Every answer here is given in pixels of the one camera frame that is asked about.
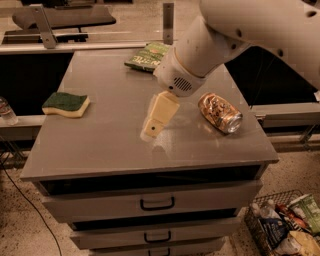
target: black cable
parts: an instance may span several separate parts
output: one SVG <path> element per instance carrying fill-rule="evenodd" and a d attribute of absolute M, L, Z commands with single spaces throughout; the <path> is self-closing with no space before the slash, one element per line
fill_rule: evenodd
<path fill-rule="evenodd" d="M 12 182 L 12 184 L 14 185 L 14 187 L 18 190 L 18 192 L 22 195 L 22 197 L 36 210 L 36 212 L 39 214 L 40 218 L 42 219 L 44 225 L 46 226 L 46 228 L 49 230 L 49 232 L 51 233 L 53 239 L 55 240 L 58 250 L 59 250 L 59 255 L 62 256 L 62 252 L 61 252 L 61 248 L 59 245 L 59 242 L 56 238 L 56 236 L 53 234 L 52 230 L 50 229 L 49 225 L 47 224 L 47 222 L 45 221 L 44 217 L 42 216 L 42 214 L 40 213 L 40 211 L 38 210 L 38 208 L 23 194 L 23 192 L 21 191 L 21 189 L 16 185 L 16 183 L 13 181 L 13 179 L 10 177 L 10 175 L 8 174 L 6 168 L 5 168 L 5 162 L 8 160 L 9 158 L 9 154 L 7 156 L 7 158 L 2 162 L 1 158 L 0 158 L 0 165 L 4 171 L 4 173 L 7 175 L 8 179 Z"/>

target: gray table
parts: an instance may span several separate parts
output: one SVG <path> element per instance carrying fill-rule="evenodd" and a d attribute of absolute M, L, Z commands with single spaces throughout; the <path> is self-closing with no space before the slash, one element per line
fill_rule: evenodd
<path fill-rule="evenodd" d="M 59 90 L 88 95 L 92 103 L 80 119 L 46 117 L 21 179 L 39 188 L 51 214 L 69 223 L 74 242 L 93 255 L 128 255 L 126 250 L 148 255 L 167 247 L 172 248 L 170 255 L 181 255 L 193 252 L 190 244 L 194 250 L 219 250 L 217 238 L 240 223 L 237 213 L 258 193 L 259 179 L 268 164 L 278 160 L 277 154 L 224 66 L 193 96 L 181 99 L 178 113 L 157 139 L 141 136 L 150 100 L 161 88 L 152 74 L 124 66 L 136 51 L 74 54 Z M 223 135 L 201 115 L 197 103 L 205 92 L 217 93 L 243 113 L 235 134 Z M 171 224 L 166 226 L 167 216 Z M 222 217 L 227 224 L 215 222 Z M 184 224 L 176 224 L 176 218 Z M 110 231 L 109 220 L 131 219 L 138 222 L 131 226 L 129 221 L 126 228 L 113 222 Z M 139 237 L 130 233 L 136 230 L 146 234 L 155 226 L 169 225 L 174 232 L 195 221 L 215 234 L 197 233 L 188 242 L 181 238 L 145 243 L 141 238 L 137 244 L 122 244 Z M 124 236 L 120 244 L 110 245 L 110 232 L 129 232 L 131 238 Z"/>

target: floor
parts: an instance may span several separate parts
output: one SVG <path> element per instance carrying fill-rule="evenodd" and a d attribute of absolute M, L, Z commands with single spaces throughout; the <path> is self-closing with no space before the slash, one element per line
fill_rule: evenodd
<path fill-rule="evenodd" d="M 117 25 L 112 27 L 87 28 L 90 33 L 89 41 L 105 40 L 153 40 L 161 38 L 161 13 L 159 6 L 162 2 L 134 0 L 134 6 L 115 4 L 112 14 L 117 18 Z M 176 0 L 175 38 L 183 33 L 192 18 L 198 13 L 199 0 Z M 19 1 L 0 0 L 0 40 L 7 30 L 19 29 L 11 19 L 11 14 Z M 270 165 L 262 177 L 263 188 L 258 196 L 265 196 L 288 190 L 300 190 L 312 193 L 320 204 L 320 137 L 313 136 L 308 147 L 298 142 L 296 136 L 270 137 L 271 142 L 279 153 L 280 161 Z M 80 251 L 69 239 L 70 228 L 66 224 L 57 223 L 42 206 L 40 194 L 30 183 L 19 179 L 21 170 L 7 170 L 7 174 L 41 213 L 43 219 L 57 239 L 63 256 L 84 256 L 88 251 Z M 44 224 L 37 210 L 20 194 L 4 171 L 0 171 L 0 255 L 3 256 L 55 256 L 59 248 L 52 234 Z M 257 256 L 259 252 L 252 241 L 251 235 L 242 222 L 241 227 L 229 237 L 219 252 L 208 256 Z"/>

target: green plastic bag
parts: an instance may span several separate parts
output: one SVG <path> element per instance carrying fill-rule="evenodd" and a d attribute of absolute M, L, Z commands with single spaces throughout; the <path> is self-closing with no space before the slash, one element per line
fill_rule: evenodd
<path fill-rule="evenodd" d="M 139 50 L 129 60 L 125 61 L 124 64 L 133 69 L 153 72 L 169 48 L 169 45 L 160 42 L 151 42 L 146 45 L 145 48 Z"/>

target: green scouring pad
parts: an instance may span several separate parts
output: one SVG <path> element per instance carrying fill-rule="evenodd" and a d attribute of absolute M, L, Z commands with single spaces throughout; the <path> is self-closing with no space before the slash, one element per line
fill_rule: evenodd
<path fill-rule="evenodd" d="M 78 96 L 65 92 L 54 92 L 42 105 L 46 115 L 58 114 L 70 118 L 82 117 L 90 103 L 87 95 Z"/>

